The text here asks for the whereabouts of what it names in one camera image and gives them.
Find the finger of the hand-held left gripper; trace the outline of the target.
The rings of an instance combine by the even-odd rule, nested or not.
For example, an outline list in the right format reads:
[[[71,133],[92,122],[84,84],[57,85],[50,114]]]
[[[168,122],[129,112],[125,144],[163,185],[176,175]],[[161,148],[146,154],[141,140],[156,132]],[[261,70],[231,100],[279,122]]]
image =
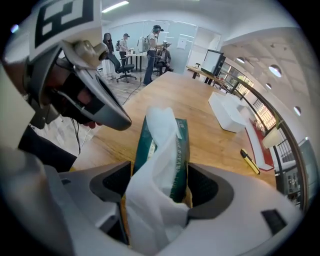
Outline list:
[[[95,69],[74,67],[73,71],[91,95],[89,103],[82,103],[77,99],[73,101],[81,114],[117,131],[124,131],[132,125],[129,115]]]

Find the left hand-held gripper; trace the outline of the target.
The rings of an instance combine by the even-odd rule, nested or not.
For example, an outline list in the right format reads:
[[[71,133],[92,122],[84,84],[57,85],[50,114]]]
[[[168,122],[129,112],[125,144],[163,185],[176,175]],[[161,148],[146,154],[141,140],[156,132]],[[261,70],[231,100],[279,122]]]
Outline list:
[[[109,91],[98,73],[102,42],[99,0],[46,0],[31,13],[23,86],[42,120],[59,115],[109,124]]]

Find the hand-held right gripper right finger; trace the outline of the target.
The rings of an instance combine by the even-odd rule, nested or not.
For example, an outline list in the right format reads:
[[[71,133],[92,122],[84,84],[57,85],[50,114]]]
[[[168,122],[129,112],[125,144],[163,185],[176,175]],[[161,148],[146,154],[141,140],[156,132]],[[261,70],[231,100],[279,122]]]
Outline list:
[[[266,182],[191,163],[186,227],[159,256],[270,256],[295,231],[302,212]]]

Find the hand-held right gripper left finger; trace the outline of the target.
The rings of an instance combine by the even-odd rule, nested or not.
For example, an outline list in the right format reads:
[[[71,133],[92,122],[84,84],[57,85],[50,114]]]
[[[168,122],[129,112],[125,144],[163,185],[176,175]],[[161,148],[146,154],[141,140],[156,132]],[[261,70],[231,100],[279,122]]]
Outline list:
[[[121,213],[130,161],[60,173],[47,165],[45,173],[74,256],[140,256],[129,248]]]

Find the green tissue pack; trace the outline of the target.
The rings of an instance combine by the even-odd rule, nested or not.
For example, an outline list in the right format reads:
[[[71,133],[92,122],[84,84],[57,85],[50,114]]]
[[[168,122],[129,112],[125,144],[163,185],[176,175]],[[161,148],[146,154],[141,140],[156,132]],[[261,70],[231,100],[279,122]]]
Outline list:
[[[190,160],[190,143],[188,122],[186,119],[176,119],[178,131],[181,138],[176,139],[177,161],[173,185],[170,188],[169,197],[176,203],[181,203],[186,196],[187,189],[187,165]],[[132,173],[135,174],[157,150],[157,146],[152,139],[147,121],[143,121],[140,138],[138,141],[135,162]]]

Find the white tissue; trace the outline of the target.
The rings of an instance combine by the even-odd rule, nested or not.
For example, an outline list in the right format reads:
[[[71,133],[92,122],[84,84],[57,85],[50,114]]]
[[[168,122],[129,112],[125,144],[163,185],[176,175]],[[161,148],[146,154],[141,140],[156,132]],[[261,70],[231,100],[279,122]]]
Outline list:
[[[173,110],[149,107],[144,120],[157,150],[130,178],[125,209],[131,247],[154,256],[183,231],[189,207],[170,198],[181,138]]]

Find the fluorescent ceiling light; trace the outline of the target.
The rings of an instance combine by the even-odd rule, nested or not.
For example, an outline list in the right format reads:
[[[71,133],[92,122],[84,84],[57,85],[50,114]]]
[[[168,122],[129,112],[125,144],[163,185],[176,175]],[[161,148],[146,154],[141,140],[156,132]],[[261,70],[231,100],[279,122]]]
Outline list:
[[[114,9],[120,8],[120,7],[128,5],[128,4],[129,4],[129,2],[127,0],[124,0],[124,1],[118,2],[118,3],[114,4],[114,5],[111,5],[109,7],[104,8],[101,12],[102,13],[108,13],[108,12],[114,10]]]

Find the black office chair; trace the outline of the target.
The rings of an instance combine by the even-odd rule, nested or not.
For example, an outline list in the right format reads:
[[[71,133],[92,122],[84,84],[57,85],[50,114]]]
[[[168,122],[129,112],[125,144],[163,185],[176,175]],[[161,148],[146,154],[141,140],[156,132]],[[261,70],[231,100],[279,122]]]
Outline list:
[[[129,83],[128,78],[134,78],[137,80],[137,78],[131,74],[129,74],[129,71],[135,68],[134,64],[126,64],[121,65],[120,61],[116,58],[116,56],[112,53],[108,53],[108,59],[111,61],[111,63],[114,65],[114,70],[117,74],[121,74],[117,79],[116,82],[118,83],[119,80],[125,79],[127,83]]]

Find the yellow marker pen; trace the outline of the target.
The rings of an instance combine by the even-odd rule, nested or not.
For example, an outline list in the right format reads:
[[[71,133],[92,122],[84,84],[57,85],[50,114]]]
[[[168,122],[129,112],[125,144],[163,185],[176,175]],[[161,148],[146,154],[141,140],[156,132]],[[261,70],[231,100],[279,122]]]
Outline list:
[[[260,175],[260,170],[258,168],[258,166],[256,165],[256,163],[250,158],[250,156],[248,155],[248,153],[244,150],[241,149],[240,150],[240,155],[242,156],[242,158],[247,162],[247,164],[251,167],[251,169],[254,171],[254,173],[256,175]]]

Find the white table black legs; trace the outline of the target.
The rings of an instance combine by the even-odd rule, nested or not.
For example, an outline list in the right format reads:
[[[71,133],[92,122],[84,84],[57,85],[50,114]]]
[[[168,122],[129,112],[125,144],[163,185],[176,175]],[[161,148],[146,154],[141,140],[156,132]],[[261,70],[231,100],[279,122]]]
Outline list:
[[[133,64],[134,68],[130,70],[130,72],[136,73],[136,72],[142,72],[143,70],[143,60],[147,57],[147,53],[128,53],[125,55],[124,60],[126,61],[126,64]]]

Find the large wooden table white legs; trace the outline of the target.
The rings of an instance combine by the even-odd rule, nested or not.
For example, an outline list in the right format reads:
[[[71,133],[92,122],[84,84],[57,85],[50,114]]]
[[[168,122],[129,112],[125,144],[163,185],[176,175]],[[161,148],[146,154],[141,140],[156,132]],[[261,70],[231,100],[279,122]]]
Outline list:
[[[132,120],[131,127],[124,131],[100,127],[84,144],[73,168],[78,171],[116,162],[134,162],[147,108],[170,107],[175,117],[187,120],[192,163],[251,176],[275,187],[276,179],[271,171],[257,175],[241,157],[241,149],[251,158],[255,156],[247,132],[232,133],[219,125],[208,103],[214,91],[199,80],[177,73],[156,78],[124,104]]]

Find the black metal railing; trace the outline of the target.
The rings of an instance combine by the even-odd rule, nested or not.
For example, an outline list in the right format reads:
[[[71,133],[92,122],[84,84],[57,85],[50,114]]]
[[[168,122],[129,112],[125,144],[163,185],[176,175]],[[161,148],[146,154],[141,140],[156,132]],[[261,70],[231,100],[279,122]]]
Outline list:
[[[266,148],[272,156],[276,187],[298,208],[306,212],[310,205],[307,167],[288,124],[277,109],[253,87],[253,82],[232,66],[223,67],[218,78],[226,81],[226,86],[222,87],[228,94],[235,95],[247,103],[247,107],[253,113],[252,122],[261,131],[263,138],[273,128],[280,131],[282,142]]]

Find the wooden table black legs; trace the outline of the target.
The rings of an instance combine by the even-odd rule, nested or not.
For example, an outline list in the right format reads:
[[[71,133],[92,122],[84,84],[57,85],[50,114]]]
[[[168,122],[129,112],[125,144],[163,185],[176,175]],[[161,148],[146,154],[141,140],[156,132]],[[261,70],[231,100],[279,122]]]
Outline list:
[[[219,78],[217,76],[214,76],[214,75],[212,75],[210,73],[203,72],[202,70],[200,70],[197,67],[187,65],[186,68],[187,68],[187,70],[193,72],[193,76],[192,76],[193,79],[195,79],[197,77],[197,75],[204,76],[205,77],[205,80],[204,80],[205,84],[211,85],[211,83],[213,83],[213,85],[214,84],[218,84],[220,86],[226,86],[227,85],[225,80],[222,80],[221,78]]]

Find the white paper sheet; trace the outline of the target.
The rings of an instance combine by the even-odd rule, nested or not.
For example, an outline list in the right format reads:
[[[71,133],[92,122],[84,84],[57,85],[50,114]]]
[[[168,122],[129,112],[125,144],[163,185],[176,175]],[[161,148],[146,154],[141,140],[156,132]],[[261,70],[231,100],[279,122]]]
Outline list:
[[[177,49],[185,50],[188,40],[185,37],[180,36],[177,40]]]

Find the white plastic tray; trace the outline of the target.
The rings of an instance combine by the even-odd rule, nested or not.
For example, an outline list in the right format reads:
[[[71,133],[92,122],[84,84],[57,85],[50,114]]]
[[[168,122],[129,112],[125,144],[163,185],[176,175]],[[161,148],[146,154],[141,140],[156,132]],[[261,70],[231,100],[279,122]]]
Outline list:
[[[237,109],[238,104],[230,94],[212,92],[208,103],[221,128],[232,133],[239,133],[246,127],[246,121]]]

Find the black monitor white screen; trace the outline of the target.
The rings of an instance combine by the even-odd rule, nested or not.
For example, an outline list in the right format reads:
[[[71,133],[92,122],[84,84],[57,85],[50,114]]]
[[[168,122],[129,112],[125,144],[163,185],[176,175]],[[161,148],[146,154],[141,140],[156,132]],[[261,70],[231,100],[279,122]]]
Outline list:
[[[225,59],[223,52],[208,49],[201,65],[201,71],[212,76],[218,76]]]

